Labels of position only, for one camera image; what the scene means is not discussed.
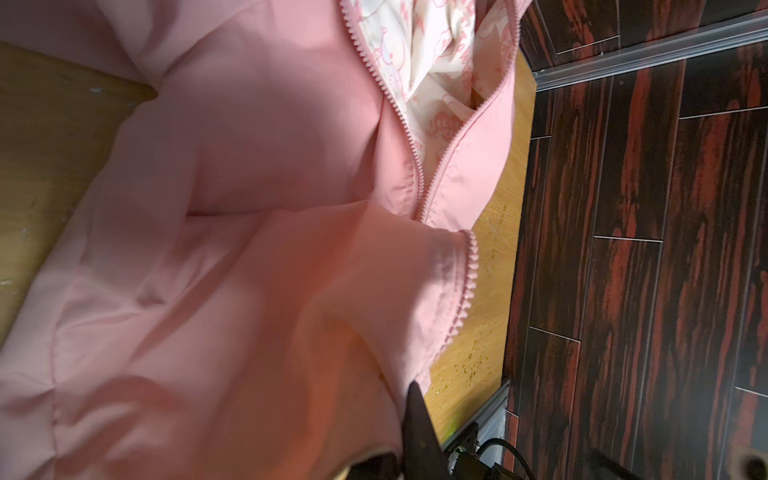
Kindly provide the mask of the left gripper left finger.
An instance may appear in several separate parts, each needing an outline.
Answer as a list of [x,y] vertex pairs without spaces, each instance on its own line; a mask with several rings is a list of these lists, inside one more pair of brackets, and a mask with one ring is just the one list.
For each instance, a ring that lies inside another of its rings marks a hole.
[[393,453],[371,457],[350,467],[347,480],[397,480],[401,477],[398,458]]

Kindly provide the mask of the pink zip jacket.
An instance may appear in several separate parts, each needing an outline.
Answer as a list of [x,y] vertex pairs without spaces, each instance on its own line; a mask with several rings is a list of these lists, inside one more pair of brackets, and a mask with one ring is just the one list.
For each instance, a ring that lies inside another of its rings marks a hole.
[[524,1],[5,1],[156,97],[1,350],[5,479],[332,479],[463,326]]

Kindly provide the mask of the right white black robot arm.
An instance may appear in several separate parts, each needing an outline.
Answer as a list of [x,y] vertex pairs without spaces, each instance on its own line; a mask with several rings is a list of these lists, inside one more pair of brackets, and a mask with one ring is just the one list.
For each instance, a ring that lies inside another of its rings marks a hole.
[[[445,448],[452,479],[535,479],[530,466],[511,443],[502,438],[489,438],[480,444],[479,432],[479,424],[471,422],[455,435]],[[520,463],[524,475],[521,476],[498,462],[493,465],[484,463],[481,456],[493,446],[499,446],[506,453],[511,454]],[[638,475],[597,449],[589,451],[586,462],[596,479],[640,480]]]

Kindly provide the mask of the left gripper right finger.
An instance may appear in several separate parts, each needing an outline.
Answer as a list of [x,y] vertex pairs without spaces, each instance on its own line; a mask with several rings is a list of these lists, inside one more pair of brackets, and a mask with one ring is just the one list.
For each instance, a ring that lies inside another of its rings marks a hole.
[[402,472],[406,480],[450,479],[448,459],[441,449],[419,384],[408,387],[402,422]]

